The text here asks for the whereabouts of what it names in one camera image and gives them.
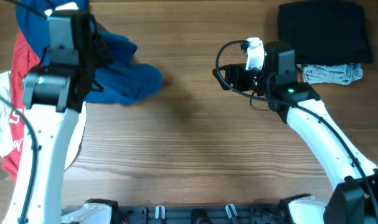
folded clothing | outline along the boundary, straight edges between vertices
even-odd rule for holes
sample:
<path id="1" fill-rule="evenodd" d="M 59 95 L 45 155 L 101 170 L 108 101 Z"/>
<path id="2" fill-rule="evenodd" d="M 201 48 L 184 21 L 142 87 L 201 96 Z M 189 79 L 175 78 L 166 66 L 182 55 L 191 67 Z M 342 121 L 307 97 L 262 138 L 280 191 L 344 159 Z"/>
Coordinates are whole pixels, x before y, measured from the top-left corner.
<path id="1" fill-rule="evenodd" d="M 38 62 L 39 58 L 32 51 L 22 32 L 19 30 L 16 43 L 14 44 L 12 70 L 11 72 L 0 74 L 0 94 L 22 113 L 24 113 L 24 105 L 21 103 L 23 93 L 22 79 Z M 71 137 L 65 169 L 70 166 L 78 154 L 86 124 L 86 117 L 86 104 L 84 103 L 79 121 Z M 22 119 L 20 119 L 15 111 L 11 111 L 8 105 L 0 102 L 0 139 L 2 140 L 0 155 L 3 157 L 2 169 L 8 172 L 14 181 L 17 180 L 24 136 L 27 136 L 24 134 L 25 132 L 26 129 Z"/>
<path id="2" fill-rule="evenodd" d="M 21 0 L 21 2 L 44 12 L 67 4 L 71 0 Z M 80 9 L 88 7 L 87 0 L 74 2 Z M 34 53 L 41 57 L 44 47 L 50 45 L 48 21 L 20 6 L 16 6 L 16 17 L 24 37 Z M 96 70 L 95 80 L 104 87 L 104 92 L 91 92 L 85 101 L 129 105 L 156 94 L 162 85 L 159 70 L 146 64 L 130 65 L 137 46 L 121 35 L 100 33 L 113 56 L 114 63 Z M 48 64 L 49 59 L 45 57 L 44 65 Z"/>
<path id="3" fill-rule="evenodd" d="M 363 77 L 363 70 L 360 63 L 352 65 L 297 65 L 303 74 L 304 82 L 314 83 L 335 83 L 348 85 Z"/>
<path id="4" fill-rule="evenodd" d="M 353 2 L 305 1 L 282 4 L 278 38 L 295 49 L 297 64 L 372 63 L 364 9 Z"/>

light blue folded cloth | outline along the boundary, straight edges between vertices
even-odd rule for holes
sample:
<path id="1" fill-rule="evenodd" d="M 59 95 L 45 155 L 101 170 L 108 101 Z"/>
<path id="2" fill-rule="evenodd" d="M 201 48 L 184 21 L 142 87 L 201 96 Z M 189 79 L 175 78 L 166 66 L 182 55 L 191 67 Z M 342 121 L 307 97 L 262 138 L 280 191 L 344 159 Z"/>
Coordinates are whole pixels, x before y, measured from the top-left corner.
<path id="1" fill-rule="evenodd" d="M 348 85 L 363 77 L 360 63 L 350 65 L 297 65 L 303 71 L 303 80 L 309 84 L 335 83 Z"/>

wooden surface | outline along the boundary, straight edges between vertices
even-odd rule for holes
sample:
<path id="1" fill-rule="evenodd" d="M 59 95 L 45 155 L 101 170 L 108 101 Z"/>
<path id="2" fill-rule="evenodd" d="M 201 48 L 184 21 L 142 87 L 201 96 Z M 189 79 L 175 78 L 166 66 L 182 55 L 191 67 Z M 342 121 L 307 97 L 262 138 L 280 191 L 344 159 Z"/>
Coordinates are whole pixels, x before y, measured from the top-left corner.
<path id="1" fill-rule="evenodd" d="M 226 42 L 276 39 L 284 2 L 92 1 L 99 23 L 138 44 L 136 61 L 159 68 L 165 85 L 136 106 L 88 105 L 82 149 L 65 173 L 63 207 L 89 198 L 149 206 L 276 202 L 302 193 L 330 198 L 330 183 L 299 135 L 277 114 L 222 91 L 212 76 Z M 314 87 L 349 139 L 378 164 L 378 1 L 358 2 L 375 63 L 349 86 Z M 0 2 L 0 72 L 10 69 L 16 31 L 13 8 Z M 244 61 L 232 47 L 220 64 Z M 13 188 L 0 168 L 0 221 Z"/>

black cloth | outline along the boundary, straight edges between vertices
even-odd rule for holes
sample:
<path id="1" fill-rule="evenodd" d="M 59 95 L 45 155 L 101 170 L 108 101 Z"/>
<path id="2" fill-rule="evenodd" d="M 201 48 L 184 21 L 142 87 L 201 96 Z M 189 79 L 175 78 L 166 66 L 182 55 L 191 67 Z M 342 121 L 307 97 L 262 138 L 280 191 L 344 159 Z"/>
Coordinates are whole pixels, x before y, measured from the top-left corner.
<path id="1" fill-rule="evenodd" d="M 278 38 L 289 42 L 296 63 L 372 63 L 364 9 L 353 2 L 306 1 L 282 4 Z"/>

